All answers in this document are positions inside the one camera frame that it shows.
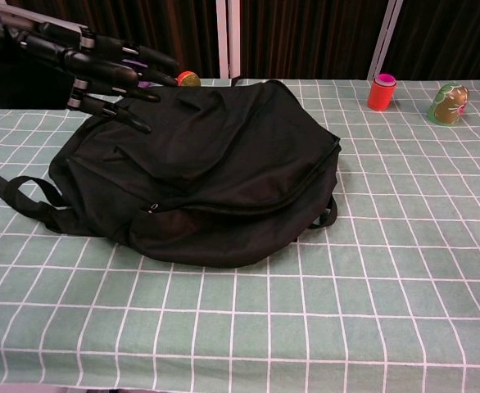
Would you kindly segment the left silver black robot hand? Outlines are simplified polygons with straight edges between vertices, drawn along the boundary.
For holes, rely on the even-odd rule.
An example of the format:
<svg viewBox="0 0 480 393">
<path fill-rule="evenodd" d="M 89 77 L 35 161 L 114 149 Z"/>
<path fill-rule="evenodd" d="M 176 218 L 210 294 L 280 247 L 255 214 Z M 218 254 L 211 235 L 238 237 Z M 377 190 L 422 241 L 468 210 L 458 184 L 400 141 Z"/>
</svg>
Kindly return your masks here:
<svg viewBox="0 0 480 393">
<path fill-rule="evenodd" d="M 107 96 L 156 103 L 145 82 L 177 86 L 179 62 L 86 25 L 0 4 L 0 109 L 81 111 L 140 132 L 151 127 Z"/>
</svg>

